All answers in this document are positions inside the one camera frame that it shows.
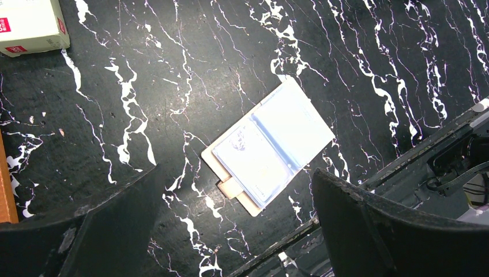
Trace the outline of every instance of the black marble table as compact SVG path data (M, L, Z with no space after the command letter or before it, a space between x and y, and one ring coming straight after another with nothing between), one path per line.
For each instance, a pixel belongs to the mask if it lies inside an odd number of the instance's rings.
M0 55L18 212L62 208L161 163L164 205L142 276L233 273L315 215L314 168L360 184L489 94L487 1L61 5L71 48ZM253 218L200 153L281 74L336 139Z

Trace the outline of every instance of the red label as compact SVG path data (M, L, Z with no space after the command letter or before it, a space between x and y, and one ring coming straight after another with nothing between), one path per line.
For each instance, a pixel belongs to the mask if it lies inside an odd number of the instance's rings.
M58 18L58 25L59 25L59 29L61 30L61 32L66 34L65 25L63 24L63 21L61 21L61 19L59 19L59 18Z
M0 18L0 33L10 32L9 20L7 18Z
M11 46L11 47L7 47L5 48L7 49L8 52L11 52L11 53L20 53L20 52L27 52L27 50L25 48L23 48L22 46Z

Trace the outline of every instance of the orange object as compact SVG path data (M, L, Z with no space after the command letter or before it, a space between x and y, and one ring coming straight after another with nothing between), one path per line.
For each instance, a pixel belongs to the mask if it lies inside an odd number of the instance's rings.
M17 208L15 205L12 185L10 184L9 167L3 140L0 134L0 222L18 223Z

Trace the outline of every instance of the box with red label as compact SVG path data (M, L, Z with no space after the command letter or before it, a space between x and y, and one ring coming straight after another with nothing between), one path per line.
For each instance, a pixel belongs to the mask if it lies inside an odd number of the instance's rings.
M70 47L58 0L0 0L0 52L10 57Z

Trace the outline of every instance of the white box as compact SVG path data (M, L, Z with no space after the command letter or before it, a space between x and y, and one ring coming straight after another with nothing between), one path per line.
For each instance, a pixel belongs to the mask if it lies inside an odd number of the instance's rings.
M17 57L68 47L58 0L0 0L0 52Z

